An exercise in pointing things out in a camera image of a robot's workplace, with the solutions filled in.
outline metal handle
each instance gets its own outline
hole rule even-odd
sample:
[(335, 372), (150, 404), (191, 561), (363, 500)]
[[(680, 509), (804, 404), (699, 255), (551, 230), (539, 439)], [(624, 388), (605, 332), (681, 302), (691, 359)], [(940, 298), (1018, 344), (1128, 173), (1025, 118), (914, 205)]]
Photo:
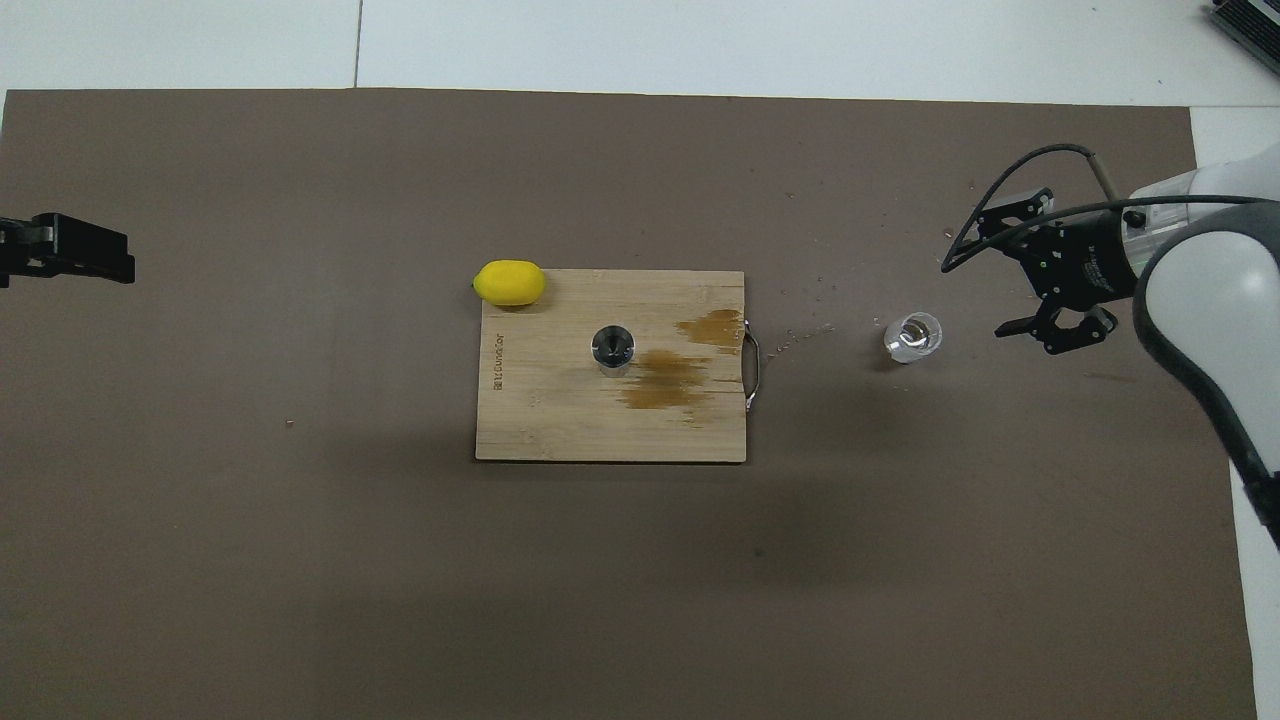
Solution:
[(742, 347), (745, 348), (746, 343), (750, 342), (751, 347), (755, 348), (755, 387), (751, 388), (751, 392), (746, 393), (746, 411), (750, 413), (751, 404), (755, 402), (755, 393), (760, 392), (760, 341), (755, 340), (755, 336), (751, 334), (751, 323), (749, 320), (742, 320)]

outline lemon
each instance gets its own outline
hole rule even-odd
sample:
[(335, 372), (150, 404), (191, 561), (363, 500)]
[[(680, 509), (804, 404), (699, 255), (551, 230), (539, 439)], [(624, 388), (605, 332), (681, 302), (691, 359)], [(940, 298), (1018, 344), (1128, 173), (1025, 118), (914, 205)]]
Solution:
[(547, 290), (547, 275), (529, 260), (494, 260), (480, 268), (471, 287), (493, 305), (529, 305)]

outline white floor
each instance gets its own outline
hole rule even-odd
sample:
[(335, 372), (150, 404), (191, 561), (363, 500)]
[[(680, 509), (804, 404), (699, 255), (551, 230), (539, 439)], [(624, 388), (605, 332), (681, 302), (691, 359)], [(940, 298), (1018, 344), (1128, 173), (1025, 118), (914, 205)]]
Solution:
[[(394, 86), (1175, 105), (1192, 108), (1203, 164), (1280, 141), (1280, 77), (1211, 27), (1207, 6), (6, 0), (0, 91)], [(1230, 487), (1258, 716), (1280, 719), (1280, 553), (1239, 479)]]

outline wooden cutting board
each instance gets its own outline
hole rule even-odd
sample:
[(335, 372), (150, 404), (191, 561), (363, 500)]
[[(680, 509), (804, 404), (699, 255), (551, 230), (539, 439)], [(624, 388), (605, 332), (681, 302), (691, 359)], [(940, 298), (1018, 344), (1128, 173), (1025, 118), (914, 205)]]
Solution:
[[(545, 272), (538, 302), (483, 304), (476, 459), (746, 460), (742, 273)], [(591, 357), (614, 324), (636, 346), (620, 378)]]

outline brown surface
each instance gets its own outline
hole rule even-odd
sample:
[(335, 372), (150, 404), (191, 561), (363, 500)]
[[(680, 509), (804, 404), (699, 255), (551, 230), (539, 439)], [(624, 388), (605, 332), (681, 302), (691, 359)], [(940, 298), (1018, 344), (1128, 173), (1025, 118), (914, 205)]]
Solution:
[[(5, 214), (127, 231), (138, 283), (0, 296), (0, 716), (1253, 712), (1226, 461), (1189, 395), (1128, 325), (1061, 357), (995, 340), (1033, 307), (1000, 256), (937, 273), (1029, 147), (1093, 146), (1128, 192), (1193, 165), (1185, 110), (5, 110)], [(1097, 197), (1078, 159), (1012, 187), (1036, 182)], [(796, 338), (750, 461), (475, 462), (467, 279), (513, 255), (745, 270), (765, 350)], [(946, 343), (888, 366), (876, 318), (916, 309)]]
[[(742, 287), (727, 270), (548, 269), (532, 305), (477, 301), (476, 457), (746, 460)], [(607, 378), (590, 346), (613, 324), (636, 355)]]

